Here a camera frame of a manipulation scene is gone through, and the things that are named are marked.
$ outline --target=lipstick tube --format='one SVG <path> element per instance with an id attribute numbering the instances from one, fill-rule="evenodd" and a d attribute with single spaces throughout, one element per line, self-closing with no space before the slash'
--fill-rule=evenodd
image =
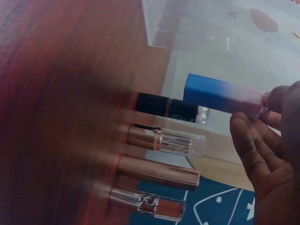
<path id="1" fill-rule="evenodd" d="M 124 209 L 151 215 L 154 218 L 180 222 L 186 203 L 182 200 L 163 197 L 126 187 L 114 186 L 109 196 L 111 204 Z"/>
<path id="2" fill-rule="evenodd" d="M 207 123 L 210 113 L 209 108 L 206 107 L 142 92 L 138 93 L 135 110 L 142 113 L 200 124 Z"/>
<path id="3" fill-rule="evenodd" d="M 184 190 L 195 190 L 200 182 L 200 172 L 197 170 L 129 155 L 121 155 L 117 173 Z"/>
<path id="4" fill-rule="evenodd" d="M 202 157 L 206 148 L 205 136 L 160 127 L 133 124 L 127 143 L 155 151 L 164 151 L 189 157 Z"/>

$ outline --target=tan rug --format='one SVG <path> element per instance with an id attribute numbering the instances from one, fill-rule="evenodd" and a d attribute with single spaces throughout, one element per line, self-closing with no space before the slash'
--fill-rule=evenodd
<path id="1" fill-rule="evenodd" d="M 242 165 L 208 157 L 187 159 L 207 179 L 254 191 Z"/>

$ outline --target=wood grain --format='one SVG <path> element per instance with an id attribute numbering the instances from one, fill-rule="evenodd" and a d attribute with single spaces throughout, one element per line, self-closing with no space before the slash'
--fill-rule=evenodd
<path id="1" fill-rule="evenodd" d="M 139 0 L 0 4 L 0 224 L 126 224 L 107 197 L 120 153 L 144 151 L 117 131 L 153 122 L 127 96 L 160 93 L 170 52 L 147 46 Z"/>

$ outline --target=lipstick logo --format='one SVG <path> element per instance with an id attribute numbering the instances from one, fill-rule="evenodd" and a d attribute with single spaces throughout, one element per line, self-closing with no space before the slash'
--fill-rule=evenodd
<path id="1" fill-rule="evenodd" d="M 183 120 L 183 121 L 187 121 L 187 122 L 194 122 L 195 121 L 194 119 L 187 120 L 187 119 L 183 118 L 182 116 L 180 116 L 178 114 L 172 114 L 172 116 L 170 118 L 176 119 L 176 120 Z"/>

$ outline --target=blue mat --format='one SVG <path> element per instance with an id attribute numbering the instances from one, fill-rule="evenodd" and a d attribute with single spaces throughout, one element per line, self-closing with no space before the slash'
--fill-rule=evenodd
<path id="1" fill-rule="evenodd" d="M 140 181 L 139 190 L 176 199 L 186 199 L 187 209 L 179 225 L 252 225 L 254 192 L 218 183 L 204 177 L 196 191 Z M 175 222 L 132 213 L 130 225 L 175 225 Z"/>

